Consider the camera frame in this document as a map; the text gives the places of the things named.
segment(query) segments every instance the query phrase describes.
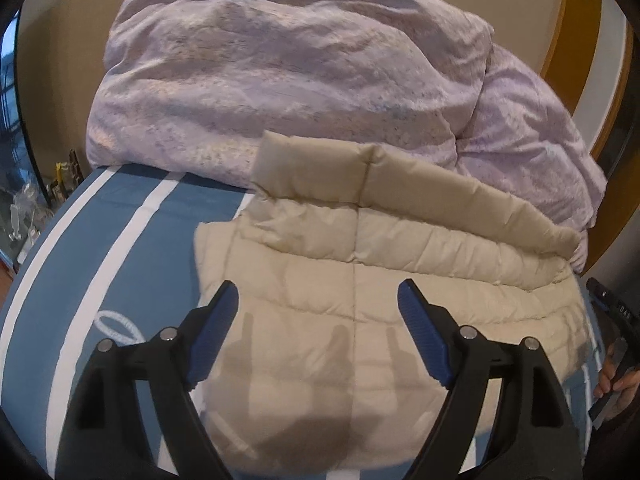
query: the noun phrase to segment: wall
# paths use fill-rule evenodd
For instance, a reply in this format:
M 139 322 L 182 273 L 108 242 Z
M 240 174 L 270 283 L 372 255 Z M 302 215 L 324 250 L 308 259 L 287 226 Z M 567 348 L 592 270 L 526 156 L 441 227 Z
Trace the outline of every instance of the wall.
M 83 158 L 86 120 L 104 74 L 108 30 L 123 0 L 27 0 L 18 40 L 22 112 L 45 176 L 70 148 Z M 479 14 L 495 39 L 539 70 L 560 0 L 446 0 Z

